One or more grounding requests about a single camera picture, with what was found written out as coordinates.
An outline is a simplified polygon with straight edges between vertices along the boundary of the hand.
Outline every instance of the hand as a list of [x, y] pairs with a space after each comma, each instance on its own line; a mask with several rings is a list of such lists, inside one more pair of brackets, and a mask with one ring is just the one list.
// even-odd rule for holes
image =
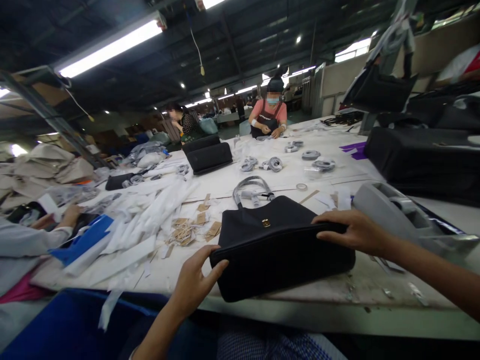
[[263, 125], [261, 127], [261, 132], [264, 133], [265, 135], [270, 134], [271, 130], [267, 125]]
[[80, 216], [82, 208], [78, 205], [72, 204], [63, 213], [63, 220], [62, 222], [69, 222], [75, 224], [77, 219]]
[[345, 234], [319, 232], [316, 237], [372, 256], [388, 259], [400, 239], [389, 234], [358, 210], [328, 211], [316, 216], [312, 224], [332, 222], [348, 225]]
[[35, 221], [30, 227], [32, 229], [36, 230], [42, 230], [45, 229], [47, 226], [54, 224], [54, 215], [53, 214], [47, 214], [41, 218], [39, 218], [37, 221]]
[[186, 319], [199, 307], [228, 266], [229, 261], [222, 260], [208, 276], [203, 275], [204, 262], [212, 251], [219, 248], [218, 245], [204, 246], [183, 263], [175, 290], [168, 301], [183, 319]]
[[271, 133], [271, 137], [274, 139], [278, 139], [279, 136], [282, 134], [282, 128], [278, 127]]

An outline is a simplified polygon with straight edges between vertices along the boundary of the white worktable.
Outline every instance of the white worktable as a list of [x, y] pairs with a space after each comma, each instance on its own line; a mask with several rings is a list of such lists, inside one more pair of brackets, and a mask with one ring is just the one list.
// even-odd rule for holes
[[[236, 208], [231, 198], [232, 190], [241, 179], [252, 175], [262, 176], [276, 195], [285, 195], [297, 202], [315, 190], [333, 193], [338, 187], [346, 186], [354, 195], [366, 181], [383, 181], [369, 160], [354, 160], [339, 149], [340, 146], [365, 141], [366, 137], [345, 133], [345, 130], [340, 130], [341, 128], [303, 133], [301, 137], [298, 137], [298, 132], [292, 131], [311, 125], [314, 121], [290, 126], [286, 133], [287, 136], [291, 136], [289, 138], [269, 140], [264, 144], [252, 142], [254, 145], [248, 148], [247, 155], [256, 156], [260, 163], [272, 156], [278, 156], [284, 163], [284, 169], [278, 173], [260, 169], [242, 173], [237, 162], [195, 177], [193, 180], [198, 182], [198, 187], [182, 205], [180, 217], [193, 217], [200, 201], [210, 194], [212, 198], [218, 199], [218, 204], [212, 205], [208, 210], [210, 222], [221, 221], [224, 210]], [[302, 151], [289, 154], [284, 152], [284, 147], [292, 140], [303, 140], [305, 142], [303, 150], [318, 150], [323, 156], [334, 158], [337, 169], [319, 180], [307, 180], [303, 174], [306, 164], [301, 160]], [[182, 151], [176, 151], [172, 155], [174, 160], [185, 157]], [[306, 183], [308, 190], [297, 190], [298, 183]], [[102, 192], [96, 199], [89, 201], [88, 205], [96, 203], [106, 195], [108, 192]], [[480, 209], [429, 199], [415, 198], [415, 200], [466, 233], [480, 233], [480, 224], [477, 221], [480, 219]], [[244, 206], [251, 207], [248, 200], [244, 200], [243, 203]], [[303, 205], [317, 214], [326, 210], [325, 205], [314, 198], [305, 201]], [[218, 236], [209, 242], [216, 243]], [[161, 259], [158, 252], [154, 253], [155, 255], [150, 258], [150, 275], [146, 276], [144, 266], [140, 266], [125, 290], [171, 294], [183, 262], [205, 244], [203, 239], [199, 238], [188, 247], [175, 247], [170, 257], [166, 259]], [[96, 285], [91, 285], [90, 281], [93, 274], [116, 256], [117, 254], [101, 256], [77, 278], [64, 275], [62, 264], [55, 258], [50, 258], [36, 271], [32, 283], [56, 291], [63, 288], [106, 290], [109, 286], [108, 280]], [[478, 248], [467, 258], [467, 266], [478, 273], [480, 273], [479, 259]], [[203, 271], [208, 273], [210, 269], [210, 263], [207, 261]], [[413, 283], [422, 292], [428, 307], [422, 306], [411, 294], [408, 283]], [[349, 287], [352, 286], [354, 289], [349, 299]], [[382, 288], [388, 289], [394, 298], [388, 298]], [[225, 303], [220, 297], [218, 286], [215, 285], [200, 308], [314, 332], [480, 339], [480, 325], [429, 285], [410, 273], [393, 272], [389, 275], [369, 256], [360, 252], [356, 253], [355, 267], [349, 274], [332, 276], [237, 303]]]

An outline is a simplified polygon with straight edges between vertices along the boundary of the window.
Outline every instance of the window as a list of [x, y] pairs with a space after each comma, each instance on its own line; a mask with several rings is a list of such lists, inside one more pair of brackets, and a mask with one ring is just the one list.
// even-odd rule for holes
[[371, 42], [372, 39], [370, 37], [364, 40], [354, 42], [348, 48], [335, 55], [335, 62], [341, 63], [343, 61], [353, 59], [357, 56], [368, 53]]

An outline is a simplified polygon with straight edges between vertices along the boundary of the white sleeve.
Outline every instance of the white sleeve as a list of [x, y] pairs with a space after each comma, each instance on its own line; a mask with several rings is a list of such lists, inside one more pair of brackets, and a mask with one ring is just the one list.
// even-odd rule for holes
[[71, 227], [59, 227], [51, 232], [11, 223], [0, 218], [0, 256], [20, 258], [48, 254], [71, 235]]

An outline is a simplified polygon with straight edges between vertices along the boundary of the apron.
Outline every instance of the apron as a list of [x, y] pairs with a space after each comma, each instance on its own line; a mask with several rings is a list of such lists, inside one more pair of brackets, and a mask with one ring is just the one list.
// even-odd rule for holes
[[278, 129], [279, 127], [279, 121], [277, 120], [277, 115], [279, 114], [280, 112], [280, 108], [282, 107], [282, 101], [279, 101], [278, 102], [278, 106], [276, 108], [276, 111], [275, 113], [272, 115], [268, 112], [265, 111], [265, 105], [267, 103], [267, 100], [266, 99], [263, 99], [263, 100], [259, 100], [259, 101], [262, 101], [262, 105], [261, 105], [261, 111], [260, 111], [260, 115], [258, 116], [258, 118], [256, 119], [257, 122], [259, 122], [260, 124], [263, 124], [263, 125], [267, 125], [268, 128], [271, 130], [268, 134], [264, 134], [262, 132], [262, 130], [260, 130], [259, 128], [256, 128], [252, 125], [250, 125], [250, 133], [251, 133], [251, 137], [256, 139], [260, 136], [269, 136], [269, 135], [272, 135], [272, 131], [274, 131], [275, 129]]

